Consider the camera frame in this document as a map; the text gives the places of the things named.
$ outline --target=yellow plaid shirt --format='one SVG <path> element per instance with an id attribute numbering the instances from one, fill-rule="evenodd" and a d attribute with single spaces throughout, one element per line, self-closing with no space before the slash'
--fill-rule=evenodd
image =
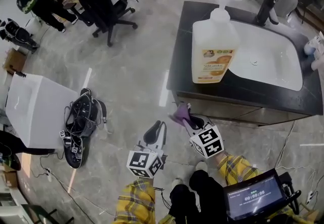
<path id="1" fill-rule="evenodd" d="M 226 154 L 217 167 L 218 172 L 225 178 L 227 185 L 248 180 L 259 175 L 259 170 L 252 167 L 243 156 Z M 142 223 L 155 224 L 155 190 L 149 181 L 139 179 L 126 186 L 118 198 L 116 216 L 113 224 Z M 313 224 L 305 218 L 294 215 L 290 207 L 273 214 L 287 214 L 300 224 Z M 175 224 L 175 218 L 167 215 L 159 224 Z"/>

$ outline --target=sneaker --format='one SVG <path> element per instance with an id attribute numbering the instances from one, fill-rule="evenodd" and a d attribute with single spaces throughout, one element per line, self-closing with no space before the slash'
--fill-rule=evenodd
<path id="1" fill-rule="evenodd" d="M 197 165 L 196 165 L 196 168 L 195 168 L 196 171 L 198 170 L 203 170 L 205 172 L 208 172 L 208 165 L 206 162 L 204 161 L 200 161 Z"/>
<path id="2" fill-rule="evenodd" d="M 75 20 L 73 20 L 71 23 L 72 25 L 76 24 L 76 22 L 79 20 L 79 18 L 77 17 Z"/>
<path id="3" fill-rule="evenodd" d="M 183 180 L 181 180 L 180 178 L 176 178 L 176 179 L 174 179 L 174 181 L 173 181 L 172 184 L 171 184 L 171 190 L 173 190 L 173 188 L 174 188 L 175 186 L 177 186 L 178 184 L 183 184 Z"/>

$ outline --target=sink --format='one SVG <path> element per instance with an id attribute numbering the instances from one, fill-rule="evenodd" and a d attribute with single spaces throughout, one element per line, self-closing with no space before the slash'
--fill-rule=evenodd
<path id="1" fill-rule="evenodd" d="M 242 78 L 300 91 L 302 72 L 293 43 L 261 27 L 231 21 L 241 43 L 229 70 Z"/>

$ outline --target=white pump bottle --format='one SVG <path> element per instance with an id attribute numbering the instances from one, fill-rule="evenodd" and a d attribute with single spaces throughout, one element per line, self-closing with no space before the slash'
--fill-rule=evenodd
<path id="1" fill-rule="evenodd" d="M 220 82 L 239 47 L 239 37 L 225 10 L 228 0 L 215 1 L 219 8 L 211 12 L 210 19 L 192 26 L 191 70 L 197 84 Z"/>

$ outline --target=tablet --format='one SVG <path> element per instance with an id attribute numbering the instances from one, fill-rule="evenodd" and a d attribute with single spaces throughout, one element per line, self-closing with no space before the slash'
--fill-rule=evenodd
<path id="1" fill-rule="evenodd" d="M 257 215 L 286 199 L 276 170 L 224 188 L 227 215 L 240 220 Z"/>

